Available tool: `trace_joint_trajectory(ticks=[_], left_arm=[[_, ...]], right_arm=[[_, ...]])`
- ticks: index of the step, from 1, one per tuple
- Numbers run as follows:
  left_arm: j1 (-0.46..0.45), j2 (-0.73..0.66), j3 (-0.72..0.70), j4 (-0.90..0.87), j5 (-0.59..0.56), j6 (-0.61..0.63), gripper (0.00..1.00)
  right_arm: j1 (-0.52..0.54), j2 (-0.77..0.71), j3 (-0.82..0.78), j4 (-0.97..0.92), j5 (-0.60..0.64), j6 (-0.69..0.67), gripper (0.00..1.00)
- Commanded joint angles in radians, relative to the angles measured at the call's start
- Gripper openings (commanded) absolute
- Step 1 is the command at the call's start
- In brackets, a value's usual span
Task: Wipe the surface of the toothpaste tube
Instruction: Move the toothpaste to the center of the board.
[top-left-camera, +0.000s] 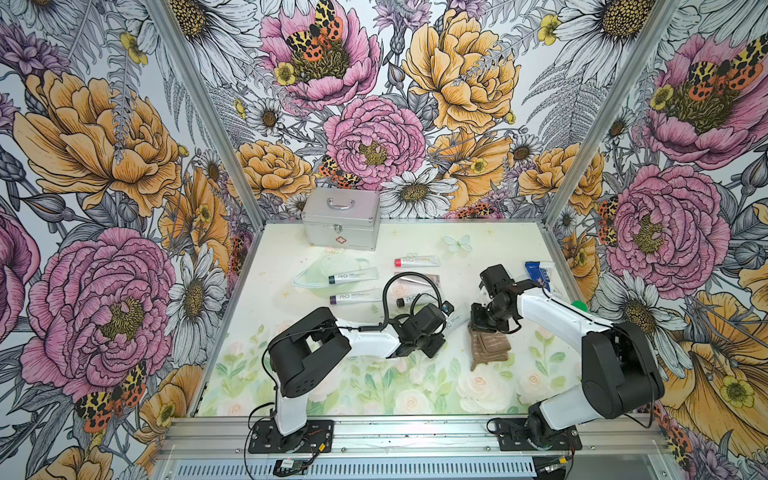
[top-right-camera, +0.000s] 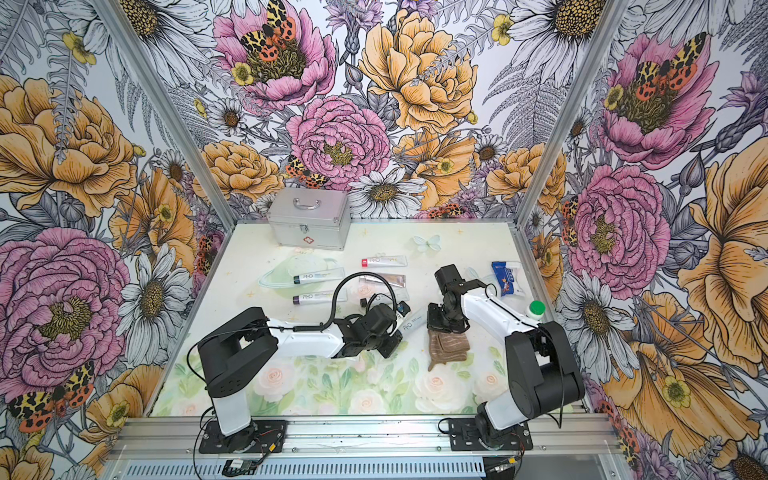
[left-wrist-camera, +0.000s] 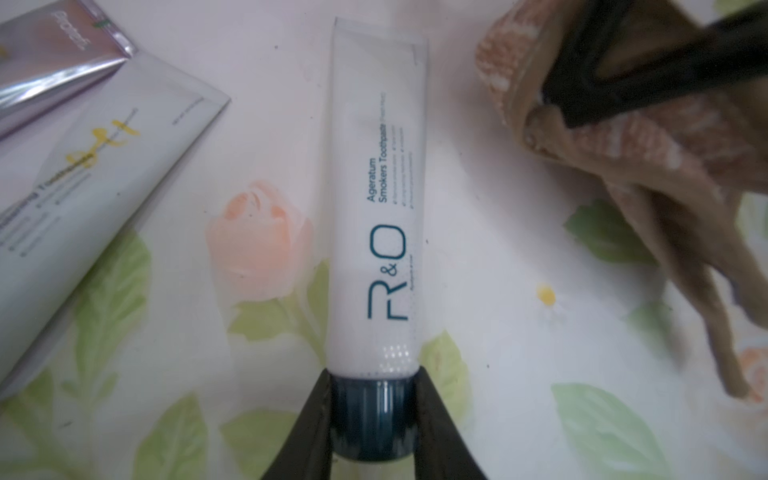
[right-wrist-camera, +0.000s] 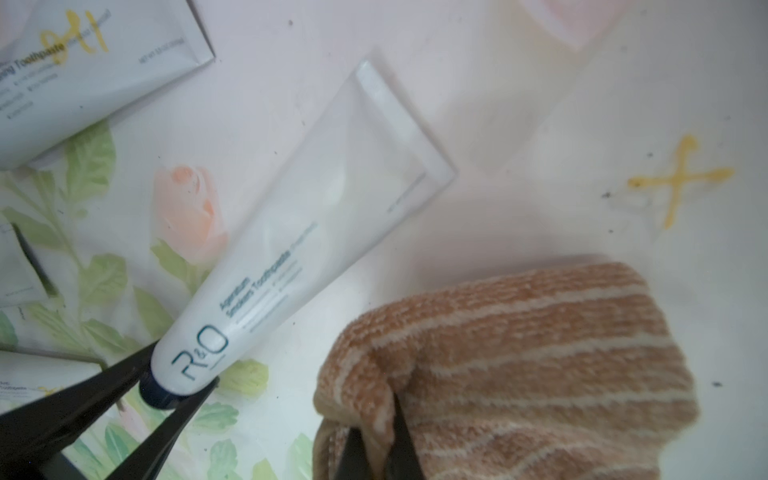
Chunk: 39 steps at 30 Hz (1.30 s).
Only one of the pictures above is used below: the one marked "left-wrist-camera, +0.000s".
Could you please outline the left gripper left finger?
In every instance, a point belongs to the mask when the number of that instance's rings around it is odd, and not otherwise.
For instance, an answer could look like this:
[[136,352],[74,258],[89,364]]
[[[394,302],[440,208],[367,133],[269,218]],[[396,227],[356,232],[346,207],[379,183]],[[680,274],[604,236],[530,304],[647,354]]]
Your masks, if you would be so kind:
[[330,478],[331,409],[331,376],[323,370],[282,448],[263,474],[263,480]]

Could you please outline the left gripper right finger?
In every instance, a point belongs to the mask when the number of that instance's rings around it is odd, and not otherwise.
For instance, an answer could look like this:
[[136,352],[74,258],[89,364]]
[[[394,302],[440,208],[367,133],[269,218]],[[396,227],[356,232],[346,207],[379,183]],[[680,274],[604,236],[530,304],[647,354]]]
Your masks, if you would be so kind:
[[454,424],[427,370],[414,377],[418,480],[486,479]]

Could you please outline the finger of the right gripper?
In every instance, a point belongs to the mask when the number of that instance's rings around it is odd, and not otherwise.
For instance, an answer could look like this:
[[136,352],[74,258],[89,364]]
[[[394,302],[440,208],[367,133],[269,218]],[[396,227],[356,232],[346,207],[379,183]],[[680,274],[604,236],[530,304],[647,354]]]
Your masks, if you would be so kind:
[[767,3],[710,24],[701,37],[628,71],[598,73],[632,1],[588,1],[542,87],[569,128],[767,74]]

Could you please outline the teal cap toothpaste tube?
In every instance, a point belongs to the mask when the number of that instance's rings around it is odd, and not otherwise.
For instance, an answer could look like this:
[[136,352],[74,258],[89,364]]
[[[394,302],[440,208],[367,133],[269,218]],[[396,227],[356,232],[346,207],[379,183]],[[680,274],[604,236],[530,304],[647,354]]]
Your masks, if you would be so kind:
[[326,367],[333,449],[355,462],[415,448],[427,73],[425,38],[336,20]]

